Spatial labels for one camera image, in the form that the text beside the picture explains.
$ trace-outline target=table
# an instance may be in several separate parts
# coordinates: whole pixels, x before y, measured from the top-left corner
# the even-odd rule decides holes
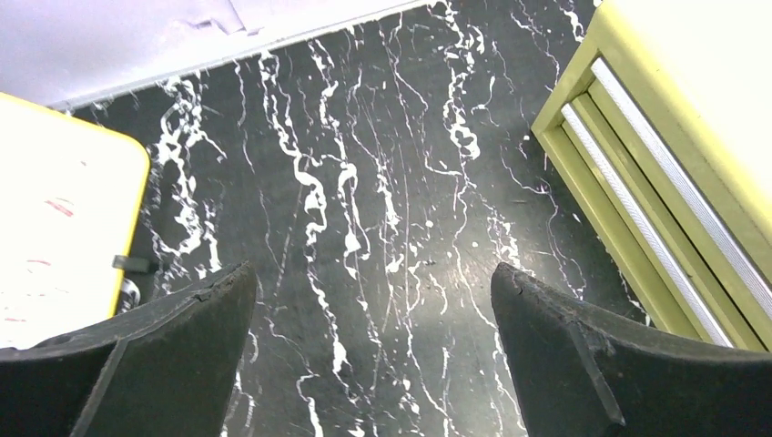
[[[772,346],[770,2],[606,0],[533,132],[655,325]]]
[[[149,171],[135,140],[0,94],[5,285],[0,348],[115,313]]]

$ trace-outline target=floor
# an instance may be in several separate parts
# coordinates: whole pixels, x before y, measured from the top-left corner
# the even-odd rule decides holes
[[[75,113],[152,157],[146,299],[257,266],[222,435],[525,435],[501,260],[644,319],[529,131],[593,11],[438,2]]]

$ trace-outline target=silver drawer handle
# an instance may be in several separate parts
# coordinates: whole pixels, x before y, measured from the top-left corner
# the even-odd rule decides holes
[[[678,291],[684,296],[689,308],[692,309],[702,326],[706,329],[710,339],[717,345],[734,347],[732,341],[721,328],[721,324],[718,323],[716,317],[711,313],[705,301],[695,289],[694,284],[692,284],[692,281],[689,280],[678,261],[676,261],[676,258],[667,248],[665,242],[662,241],[662,237],[660,237],[654,225],[652,225],[640,205],[638,205],[638,202],[635,201],[635,197],[616,173],[605,153],[595,141],[593,134],[584,125],[584,122],[576,114],[574,108],[567,104],[563,106],[560,112],[565,117],[568,125],[574,130],[574,133],[579,137],[590,158],[611,186],[611,190],[622,202],[625,211],[633,219],[635,226],[644,235],[646,243],[654,250],[656,258],[665,267],[667,274],[673,280],[675,286],[678,287]]]

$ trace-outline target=red stain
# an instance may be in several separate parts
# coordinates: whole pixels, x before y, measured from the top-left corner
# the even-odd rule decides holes
[[[64,198],[55,198],[55,200],[57,200],[57,201],[46,200],[46,204],[51,206],[51,207],[53,207],[54,209],[56,209],[57,211],[61,212],[62,214],[66,215],[68,217],[72,217],[73,216],[73,212],[71,210],[67,209],[66,207],[64,207],[60,203],[60,202],[62,202],[62,203],[68,203],[68,204],[72,205],[72,202],[70,202],[69,200],[66,200]]]

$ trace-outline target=cabinet drawer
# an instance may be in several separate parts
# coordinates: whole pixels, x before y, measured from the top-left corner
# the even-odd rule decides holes
[[[596,61],[593,69],[600,78],[590,85],[588,93],[721,287],[769,349],[772,347],[772,293],[764,272],[715,213],[706,195],[696,187],[610,69],[599,65]],[[640,135],[642,130],[647,134]],[[732,198],[721,201],[737,203]],[[754,251],[765,252],[763,245]]]
[[[763,350],[756,334],[680,228],[588,94],[564,107],[564,130],[706,341]]]

